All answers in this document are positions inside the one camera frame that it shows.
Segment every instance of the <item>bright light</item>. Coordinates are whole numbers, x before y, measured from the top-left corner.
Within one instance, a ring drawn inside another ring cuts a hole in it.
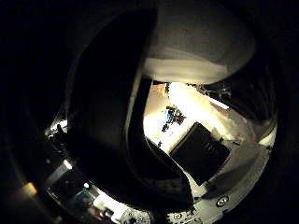
[[[23,192],[28,196],[33,196],[37,194],[37,189],[32,182],[29,182],[23,187]]]
[[[60,126],[62,126],[62,128],[65,128],[67,126],[67,120],[66,119],[65,120],[61,120],[59,122],[59,124],[60,124]]]
[[[88,183],[84,183],[84,188],[88,189],[90,187],[90,185]]]
[[[64,165],[65,165],[65,167],[66,167],[67,169],[69,169],[69,170],[73,169],[72,164],[69,163],[69,161],[67,161],[67,160],[64,160]]]
[[[57,123],[54,123],[50,129],[52,131],[54,130],[57,130],[57,125],[60,124],[60,126],[62,127],[62,129],[66,128],[67,127],[67,120],[66,119],[62,119],[61,121],[57,122]]]
[[[214,105],[218,105],[219,107],[221,107],[223,109],[228,109],[229,108],[228,105],[225,105],[222,102],[219,102],[219,101],[217,101],[217,100],[215,100],[213,98],[208,98],[208,101],[211,102],[211,103],[213,103]]]

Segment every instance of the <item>small light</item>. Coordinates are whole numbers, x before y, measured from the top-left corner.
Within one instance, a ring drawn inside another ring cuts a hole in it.
[[[65,128],[65,127],[67,126],[67,120],[66,120],[66,119],[61,120],[61,121],[59,122],[59,124],[60,124],[60,126],[62,126],[62,128]]]
[[[37,194],[37,189],[32,182],[29,182],[23,187],[23,192],[28,196],[33,196]]]
[[[215,100],[213,98],[208,98],[208,101],[211,102],[211,103],[213,103],[214,105],[217,105],[217,106],[223,108],[223,109],[228,109],[229,108],[228,105],[225,105],[222,102],[219,102],[219,101],[217,101],[217,100]]]
[[[84,188],[88,189],[90,187],[90,185],[88,183],[84,183]]]
[[[66,167],[67,169],[69,169],[69,170],[73,169],[72,164],[69,163],[69,161],[67,161],[67,160],[64,160],[64,165],[65,165],[65,167]]]

